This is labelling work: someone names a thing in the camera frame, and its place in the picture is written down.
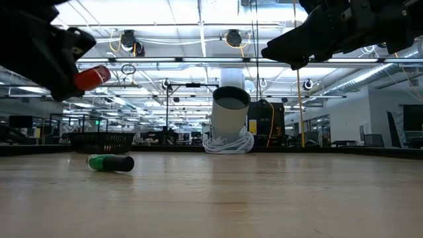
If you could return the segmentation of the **black aluminium table frame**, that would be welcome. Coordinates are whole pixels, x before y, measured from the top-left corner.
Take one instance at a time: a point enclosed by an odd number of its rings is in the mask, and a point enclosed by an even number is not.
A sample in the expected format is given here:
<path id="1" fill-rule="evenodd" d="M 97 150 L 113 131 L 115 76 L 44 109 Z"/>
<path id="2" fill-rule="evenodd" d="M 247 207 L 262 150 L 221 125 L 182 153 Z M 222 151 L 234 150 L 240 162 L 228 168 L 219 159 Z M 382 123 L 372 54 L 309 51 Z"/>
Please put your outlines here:
<path id="1" fill-rule="evenodd" d="M 196 152 L 205 149 L 200 145 L 134 145 L 130 149 L 134 152 Z M 75 151 L 70 145 L 2 145 L 0 157 L 15 155 L 35 155 L 49 153 L 66 153 Z M 423 149 L 377 148 L 377 147 L 255 147 L 252 153 L 344 153 L 352 155 L 366 155 L 377 157 L 392 157 L 398 159 L 415 159 L 423 161 Z"/>

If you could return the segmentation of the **black mesh basket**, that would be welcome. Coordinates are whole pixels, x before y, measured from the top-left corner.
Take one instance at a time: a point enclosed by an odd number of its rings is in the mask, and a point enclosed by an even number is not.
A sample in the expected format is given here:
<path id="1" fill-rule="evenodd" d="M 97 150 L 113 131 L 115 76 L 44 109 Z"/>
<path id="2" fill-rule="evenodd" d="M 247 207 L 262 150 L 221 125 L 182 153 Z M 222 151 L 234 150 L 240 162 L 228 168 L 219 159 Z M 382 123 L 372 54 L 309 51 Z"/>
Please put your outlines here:
<path id="1" fill-rule="evenodd" d="M 135 134 L 117 132 L 69 133 L 71 148 L 85 154 L 123 154 L 130 151 Z"/>

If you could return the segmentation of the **black pipe stand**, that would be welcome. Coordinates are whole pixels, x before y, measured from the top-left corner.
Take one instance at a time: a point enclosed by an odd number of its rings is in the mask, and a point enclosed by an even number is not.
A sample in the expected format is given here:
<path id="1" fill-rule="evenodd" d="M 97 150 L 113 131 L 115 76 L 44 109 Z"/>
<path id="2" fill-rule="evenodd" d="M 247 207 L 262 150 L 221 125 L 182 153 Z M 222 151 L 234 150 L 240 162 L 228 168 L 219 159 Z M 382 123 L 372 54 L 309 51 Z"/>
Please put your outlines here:
<path id="1" fill-rule="evenodd" d="M 170 97 L 170 88 L 175 86 L 173 89 L 173 93 L 175 93 L 180 87 L 186 88 L 199 88 L 205 87 L 207 89 L 211 89 L 211 87 L 218 88 L 218 84 L 209 84 L 209 83 L 170 83 L 168 79 L 163 82 L 163 86 L 166 89 L 166 117 L 165 122 L 166 125 L 163 127 L 163 145 L 168 145 L 168 138 L 169 138 L 169 97 Z"/>

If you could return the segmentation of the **red nail polish bottle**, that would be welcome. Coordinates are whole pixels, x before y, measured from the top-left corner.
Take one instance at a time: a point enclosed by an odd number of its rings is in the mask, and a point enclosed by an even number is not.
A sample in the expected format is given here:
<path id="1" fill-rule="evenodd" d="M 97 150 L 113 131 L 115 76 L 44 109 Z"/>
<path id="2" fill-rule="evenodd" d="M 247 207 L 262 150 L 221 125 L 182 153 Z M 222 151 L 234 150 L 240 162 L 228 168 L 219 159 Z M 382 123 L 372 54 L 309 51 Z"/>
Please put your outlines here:
<path id="1" fill-rule="evenodd" d="M 104 65 L 87 69 L 73 77 L 75 86 L 82 91 L 93 90 L 111 78 L 111 73 Z"/>

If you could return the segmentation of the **green nail polish bottle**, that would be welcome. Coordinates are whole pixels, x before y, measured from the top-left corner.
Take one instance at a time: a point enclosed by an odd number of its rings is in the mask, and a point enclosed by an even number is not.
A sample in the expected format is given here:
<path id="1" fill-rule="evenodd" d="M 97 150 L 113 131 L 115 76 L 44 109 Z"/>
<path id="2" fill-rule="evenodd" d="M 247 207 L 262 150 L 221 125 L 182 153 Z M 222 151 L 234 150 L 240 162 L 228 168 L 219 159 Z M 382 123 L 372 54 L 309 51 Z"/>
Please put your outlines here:
<path id="1" fill-rule="evenodd" d="M 130 156 L 112 154 L 90 155 L 86 162 L 90 169 L 102 172 L 130 172 L 135 165 Z"/>

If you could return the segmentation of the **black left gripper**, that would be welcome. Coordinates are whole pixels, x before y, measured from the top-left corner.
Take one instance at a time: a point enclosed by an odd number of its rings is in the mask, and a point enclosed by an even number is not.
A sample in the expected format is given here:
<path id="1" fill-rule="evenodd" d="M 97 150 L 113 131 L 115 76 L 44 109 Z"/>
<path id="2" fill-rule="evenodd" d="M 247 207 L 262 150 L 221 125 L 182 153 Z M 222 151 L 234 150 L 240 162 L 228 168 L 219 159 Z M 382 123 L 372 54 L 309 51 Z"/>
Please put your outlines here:
<path id="1" fill-rule="evenodd" d="M 73 77 L 59 79 L 59 68 L 77 71 L 76 61 L 96 45 L 81 29 L 51 25 L 59 0 L 0 0 L 0 65 L 50 90 L 62 102 L 83 95 Z"/>

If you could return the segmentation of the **black equipment cabinet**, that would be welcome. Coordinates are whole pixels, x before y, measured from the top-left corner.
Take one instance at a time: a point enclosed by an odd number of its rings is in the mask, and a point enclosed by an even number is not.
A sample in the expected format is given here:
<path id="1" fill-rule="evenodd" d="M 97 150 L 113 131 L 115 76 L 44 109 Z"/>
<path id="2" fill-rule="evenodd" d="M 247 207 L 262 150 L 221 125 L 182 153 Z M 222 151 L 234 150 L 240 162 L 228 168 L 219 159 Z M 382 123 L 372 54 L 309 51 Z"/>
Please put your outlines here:
<path id="1" fill-rule="evenodd" d="M 284 104 L 260 100 L 252 102 L 247 114 L 249 120 L 257 120 L 257 135 L 254 145 L 263 147 L 284 146 L 286 144 L 286 129 L 284 121 Z"/>

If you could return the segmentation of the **black monitor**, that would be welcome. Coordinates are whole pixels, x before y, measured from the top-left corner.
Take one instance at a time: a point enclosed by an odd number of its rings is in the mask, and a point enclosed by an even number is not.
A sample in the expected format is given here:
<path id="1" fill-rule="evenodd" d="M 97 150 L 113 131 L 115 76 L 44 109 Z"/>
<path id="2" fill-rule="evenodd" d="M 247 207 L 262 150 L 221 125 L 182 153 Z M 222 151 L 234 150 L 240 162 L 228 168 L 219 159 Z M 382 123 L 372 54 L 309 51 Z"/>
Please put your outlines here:
<path id="1" fill-rule="evenodd" d="M 9 116 L 9 126 L 11 128 L 31 128 L 33 125 L 33 116 Z"/>

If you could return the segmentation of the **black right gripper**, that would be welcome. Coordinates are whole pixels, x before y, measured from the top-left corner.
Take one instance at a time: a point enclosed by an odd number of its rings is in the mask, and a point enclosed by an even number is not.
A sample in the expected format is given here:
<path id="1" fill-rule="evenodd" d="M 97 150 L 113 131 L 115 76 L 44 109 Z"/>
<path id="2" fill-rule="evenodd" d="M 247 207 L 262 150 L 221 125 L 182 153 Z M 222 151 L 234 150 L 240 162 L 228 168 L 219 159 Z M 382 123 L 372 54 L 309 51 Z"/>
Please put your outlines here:
<path id="1" fill-rule="evenodd" d="M 299 0 L 308 17 L 267 42 L 262 57 L 301 69 L 313 56 L 330 59 L 364 46 L 386 44 L 390 54 L 423 35 L 423 0 Z"/>

